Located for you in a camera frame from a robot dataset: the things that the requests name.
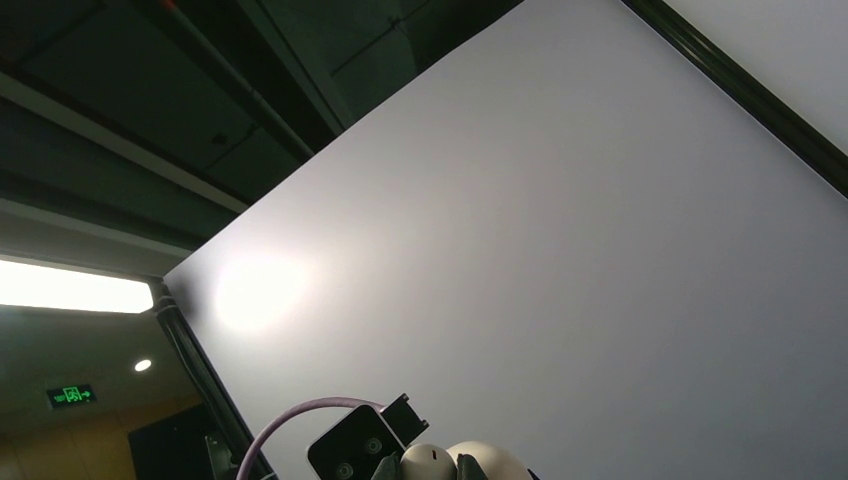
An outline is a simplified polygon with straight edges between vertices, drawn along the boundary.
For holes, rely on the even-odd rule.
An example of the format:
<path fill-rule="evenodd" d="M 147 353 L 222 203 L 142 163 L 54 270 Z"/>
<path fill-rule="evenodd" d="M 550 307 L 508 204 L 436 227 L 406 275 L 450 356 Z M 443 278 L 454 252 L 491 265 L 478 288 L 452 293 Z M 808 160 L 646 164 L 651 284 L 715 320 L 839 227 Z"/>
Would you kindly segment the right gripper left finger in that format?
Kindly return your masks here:
<path fill-rule="evenodd" d="M 384 457 L 377 465 L 371 480 L 402 480 L 401 458 L 397 454 Z"/>

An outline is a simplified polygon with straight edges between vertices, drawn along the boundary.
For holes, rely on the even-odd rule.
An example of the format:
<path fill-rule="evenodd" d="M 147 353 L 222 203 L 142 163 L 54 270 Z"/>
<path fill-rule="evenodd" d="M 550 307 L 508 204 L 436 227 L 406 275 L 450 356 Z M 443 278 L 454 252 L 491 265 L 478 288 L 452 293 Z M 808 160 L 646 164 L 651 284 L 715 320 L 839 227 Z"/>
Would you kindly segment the square white earbud case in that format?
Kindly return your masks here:
<path fill-rule="evenodd" d="M 472 456 L 482 468 L 488 479 L 495 480 L 532 480 L 532 471 L 513 453 L 504 448 L 481 441 L 463 441 L 447 449 L 456 464 L 459 455 Z"/>

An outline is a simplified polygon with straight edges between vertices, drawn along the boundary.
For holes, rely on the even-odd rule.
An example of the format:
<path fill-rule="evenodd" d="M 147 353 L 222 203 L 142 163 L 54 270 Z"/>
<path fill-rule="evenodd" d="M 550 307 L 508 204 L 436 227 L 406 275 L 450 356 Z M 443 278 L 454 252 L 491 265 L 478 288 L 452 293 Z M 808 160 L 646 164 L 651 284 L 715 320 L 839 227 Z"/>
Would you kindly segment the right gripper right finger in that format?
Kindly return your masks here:
<path fill-rule="evenodd" d="M 456 460 L 457 480 L 488 480 L 477 460 L 470 454 L 459 454 Z"/>

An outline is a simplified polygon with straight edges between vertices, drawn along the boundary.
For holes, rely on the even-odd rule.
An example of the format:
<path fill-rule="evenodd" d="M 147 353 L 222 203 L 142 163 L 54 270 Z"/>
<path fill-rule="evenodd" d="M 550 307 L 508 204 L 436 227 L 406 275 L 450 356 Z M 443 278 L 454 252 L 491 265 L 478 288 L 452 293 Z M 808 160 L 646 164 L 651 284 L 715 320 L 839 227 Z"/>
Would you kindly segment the white stem earbud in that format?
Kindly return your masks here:
<path fill-rule="evenodd" d="M 403 480 L 454 480 L 457 467 L 445 449 L 432 444 L 410 446 L 400 459 Z"/>

